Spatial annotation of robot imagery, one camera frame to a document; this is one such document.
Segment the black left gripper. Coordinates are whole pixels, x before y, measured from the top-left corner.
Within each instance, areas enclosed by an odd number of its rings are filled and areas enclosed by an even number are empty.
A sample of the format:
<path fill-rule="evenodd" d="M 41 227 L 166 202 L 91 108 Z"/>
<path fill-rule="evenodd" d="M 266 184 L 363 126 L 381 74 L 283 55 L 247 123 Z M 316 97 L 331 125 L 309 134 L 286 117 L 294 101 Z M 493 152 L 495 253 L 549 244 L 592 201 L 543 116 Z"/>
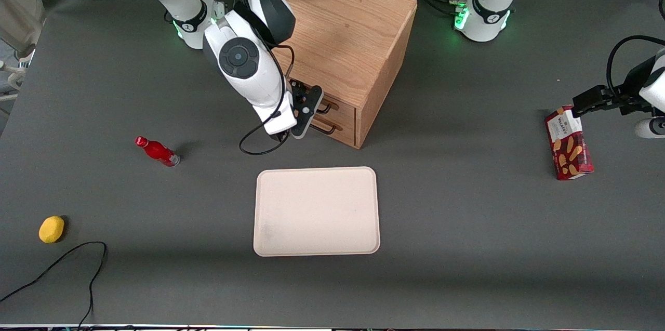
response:
<path fill-rule="evenodd" d="M 650 77 L 656 56 L 640 63 L 627 73 L 621 85 L 621 96 L 608 96 L 606 86 L 594 86 L 573 97 L 573 115 L 584 116 L 599 110 L 618 109 L 620 113 L 653 113 L 653 106 L 639 92 Z"/>

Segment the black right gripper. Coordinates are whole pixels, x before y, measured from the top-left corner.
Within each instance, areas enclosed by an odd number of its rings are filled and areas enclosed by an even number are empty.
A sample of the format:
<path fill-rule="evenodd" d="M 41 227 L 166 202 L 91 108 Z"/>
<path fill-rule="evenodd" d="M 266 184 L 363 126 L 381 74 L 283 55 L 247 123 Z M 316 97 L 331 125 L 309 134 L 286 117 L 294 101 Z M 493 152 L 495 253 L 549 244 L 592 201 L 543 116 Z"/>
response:
<path fill-rule="evenodd" d="M 308 95 L 311 88 L 299 80 L 289 80 L 288 118 L 289 130 L 308 129 Z"/>

